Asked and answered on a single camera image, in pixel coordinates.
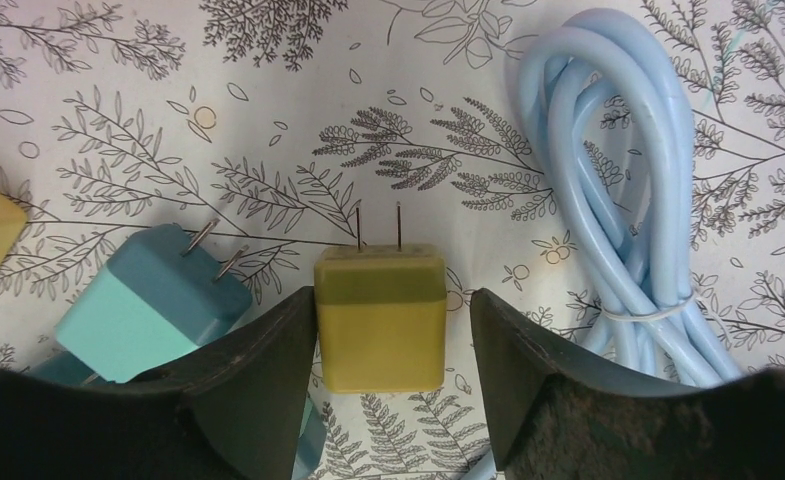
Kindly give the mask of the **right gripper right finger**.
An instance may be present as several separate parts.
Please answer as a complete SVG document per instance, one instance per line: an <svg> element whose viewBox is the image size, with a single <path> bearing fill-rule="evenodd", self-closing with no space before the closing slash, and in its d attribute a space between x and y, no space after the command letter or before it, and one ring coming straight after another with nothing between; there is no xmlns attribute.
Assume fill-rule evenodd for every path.
<svg viewBox="0 0 785 480"><path fill-rule="evenodd" d="M611 362L487 289L470 306L509 479L785 479L785 368L701 390Z"/></svg>

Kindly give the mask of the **blue power strip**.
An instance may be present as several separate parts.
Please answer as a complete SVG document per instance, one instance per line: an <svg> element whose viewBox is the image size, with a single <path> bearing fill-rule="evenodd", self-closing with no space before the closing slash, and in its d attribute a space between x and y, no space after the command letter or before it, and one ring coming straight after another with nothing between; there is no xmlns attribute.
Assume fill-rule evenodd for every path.
<svg viewBox="0 0 785 480"><path fill-rule="evenodd" d="M744 370L690 270L694 119L665 48L634 16L580 11L537 36L517 114L580 248L599 313L577 340L639 373L707 390Z"/></svg>

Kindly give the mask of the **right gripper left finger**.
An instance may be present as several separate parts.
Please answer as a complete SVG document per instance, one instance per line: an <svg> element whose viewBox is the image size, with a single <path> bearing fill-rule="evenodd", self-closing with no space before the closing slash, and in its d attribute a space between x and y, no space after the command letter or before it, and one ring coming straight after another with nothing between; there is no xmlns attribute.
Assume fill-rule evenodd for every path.
<svg viewBox="0 0 785 480"><path fill-rule="evenodd" d="M0 369L0 479L288 479L316 338L305 286L127 383Z"/></svg>

